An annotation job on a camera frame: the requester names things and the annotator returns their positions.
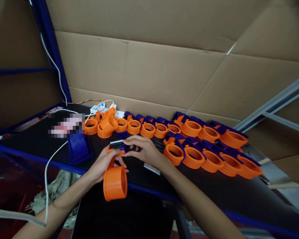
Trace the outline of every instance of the orange ring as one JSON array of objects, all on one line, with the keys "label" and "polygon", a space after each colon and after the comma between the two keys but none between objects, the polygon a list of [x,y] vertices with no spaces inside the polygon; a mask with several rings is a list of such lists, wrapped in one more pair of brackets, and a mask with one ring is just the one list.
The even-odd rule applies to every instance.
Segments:
[{"label": "orange ring", "polygon": [[127,123],[127,132],[130,134],[138,134],[141,130],[141,123],[137,120],[130,120]]},{"label": "orange ring", "polygon": [[144,123],[141,128],[141,136],[144,138],[153,138],[155,134],[155,126],[150,123]]},{"label": "orange ring", "polygon": [[244,136],[232,132],[229,129],[227,129],[226,132],[223,135],[221,135],[219,139],[225,145],[228,145],[229,147],[232,147],[234,149],[240,149],[243,145],[248,143],[248,139],[246,139]]},{"label": "orange ring", "polygon": [[102,120],[100,125],[105,133],[112,133],[114,130],[116,130],[119,127],[116,119],[112,117],[108,117]]},{"label": "orange ring", "polygon": [[99,124],[97,126],[97,135],[100,138],[109,138],[109,137],[111,137],[112,133],[106,133],[106,132],[104,132],[104,130],[101,128],[101,124]]},{"label": "orange ring", "polygon": [[180,127],[178,127],[177,125],[174,125],[174,124],[168,124],[168,130],[173,132],[174,134],[182,132]]},{"label": "orange ring", "polygon": [[244,170],[243,165],[232,156],[224,154],[222,152],[220,152],[219,154],[225,160],[224,167],[219,169],[219,171],[221,171],[223,174],[229,177],[234,177],[239,172],[242,172]]},{"label": "orange ring", "polygon": [[180,165],[180,163],[184,159],[184,153],[182,149],[176,146],[174,142],[166,145],[163,154],[172,162],[174,166]]},{"label": "orange ring", "polygon": [[215,143],[215,140],[220,137],[220,134],[211,127],[204,125],[202,130],[198,133],[198,138],[200,140],[207,140],[211,143]]},{"label": "orange ring", "polygon": [[202,126],[194,121],[186,120],[181,127],[182,133],[186,136],[196,137],[202,130]]},{"label": "orange ring", "polygon": [[166,125],[161,124],[161,123],[156,123],[156,130],[155,130],[155,137],[156,138],[165,138],[167,132],[168,132],[168,128],[166,127]]},{"label": "orange ring", "polygon": [[127,196],[125,165],[108,168],[104,173],[103,193],[106,201],[123,199]]},{"label": "orange ring", "polygon": [[205,161],[204,155],[197,149],[189,147],[188,145],[185,146],[185,152],[186,157],[183,161],[183,164],[192,169],[199,169],[199,167]]},{"label": "orange ring", "polygon": [[253,179],[263,174],[261,168],[254,162],[240,155],[238,155],[237,158],[244,163],[243,167],[245,168],[244,171],[238,173],[240,176],[247,179]]},{"label": "orange ring", "polygon": [[98,122],[95,119],[88,119],[85,123],[85,134],[93,135],[97,133],[97,125]]},{"label": "orange ring", "polygon": [[117,132],[117,133],[125,132],[127,130],[127,120],[119,118],[116,121],[118,124],[118,128],[115,130],[115,132]]},{"label": "orange ring", "polygon": [[207,160],[202,163],[201,167],[205,169],[207,172],[215,173],[217,170],[223,168],[225,166],[223,160],[212,151],[203,149],[203,154],[206,156]]}]

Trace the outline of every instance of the plastic bag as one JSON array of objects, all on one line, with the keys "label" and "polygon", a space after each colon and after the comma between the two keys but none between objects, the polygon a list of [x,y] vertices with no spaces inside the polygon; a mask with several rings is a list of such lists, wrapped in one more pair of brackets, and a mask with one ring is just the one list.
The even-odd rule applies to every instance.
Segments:
[{"label": "plastic bag", "polygon": [[[74,184],[81,175],[73,174],[65,170],[60,170],[56,179],[48,185],[49,192],[49,204],[64,193],[72,184]],[[46,206],[46,192],[41,191],[34,197],[34,201],[31,202],[27,209],[31,209],[35,214],[39,213]],[[75,207],[66,219],[63,226],[64,229],[73,229],[78,212],[78,206]]]}]

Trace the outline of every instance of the black table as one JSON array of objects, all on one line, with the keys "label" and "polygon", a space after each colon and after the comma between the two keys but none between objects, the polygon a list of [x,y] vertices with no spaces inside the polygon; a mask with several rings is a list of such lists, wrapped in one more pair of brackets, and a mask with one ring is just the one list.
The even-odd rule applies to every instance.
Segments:
[{"label": "black table", "polygon": [[[90,113],[90,108],[69,105],[66,109],[79,113]],[[47,163],[51,155],[66,139],[51,138],[48,130],[56,125],[54,118],[46,118],[32,127],[0,144],[0,151],[41,163]],[[84,174],[94,163],[102,149],[111,141],[118,140],[114,133],[108,139],[95,135],[89,137],[93,158],[74,165],[69,163],[68,147],[64,146],[50,162],[51,166],[70,172]],[[164,176],[158,176],[143,167],[140,160],[127,157],[124,162],[129,169],[128,189],[149,193],[172,202],[179,198]],[[209,173],[202,168],[193,170],[181,164],[177,167],[189,180],[199,187],[232,220],[258,227],[280,235],[299,238],[299,214],[286,205],[259,178],[247,180],[240,176],[228,177],[221,172]]]}]

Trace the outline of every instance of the human hand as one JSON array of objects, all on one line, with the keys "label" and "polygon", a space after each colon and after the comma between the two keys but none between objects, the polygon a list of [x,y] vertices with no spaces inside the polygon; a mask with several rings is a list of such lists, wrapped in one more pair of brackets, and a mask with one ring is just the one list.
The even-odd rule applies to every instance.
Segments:
[{"label": "human hand", "polygon": [[[148,138],[144,138],[139,135],[133,135],[123,140],[123,143],[130,145],[130,148],[133,148],[134,145],[137,146],[136,151],[129,151],[123,155],[123,157],[136,157],[162,172],[172,165],[171,162],[158,151],[153,142]],[[137,152],[138,147],[142,148],[140,152]]]},{"label": "human hand", "polygon": [[115,157],[116,161],[119,161],[120,165],[124,165],[124,161],[122,156],[115,156],[120,152],[119,149],[113,149],[111,152],[107,153],[107,149],[109,146],[106,146],[102,152],[100,153],[99,157],[96,159],[94,164],[90,167],[90,169],[84,174],[86,178],[88,178],[91,183],[97,184],[101,182],[104,178],[104,173],[109,167],[109,164],[113,157]]}]

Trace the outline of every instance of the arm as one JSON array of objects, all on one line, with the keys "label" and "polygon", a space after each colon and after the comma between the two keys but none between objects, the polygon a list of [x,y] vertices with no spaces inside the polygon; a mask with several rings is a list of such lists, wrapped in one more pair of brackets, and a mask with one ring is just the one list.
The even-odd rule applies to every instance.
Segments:
[{"label": "arm", "polygon": [[[49,205],[49,216],[46,227],[40,227],[28,222],[17,234],[15,234],[13,239],[50,238],[90,188],[103,180],[104,173],[108,168],[111,159],[120,152],[115,149],[107,154],[107,149],[108,146],[103,149],[89,171]],[[121,156],[116,156],[115,160],[119,161],[121,165],[124,165]],[[45,213],[46,209],[44,208],[36,215],[36,218],[44,221]]]},{"label": "arm", "polygon": [[123,156],[134,156],[159,169],[175,188],[189,213],[209,238],[245,238],[232,221],[156,149],[150,139],[134,135],[127,138],[124,143],[131,147],[136,145],[142,148],[140,152],[129,151]]}]

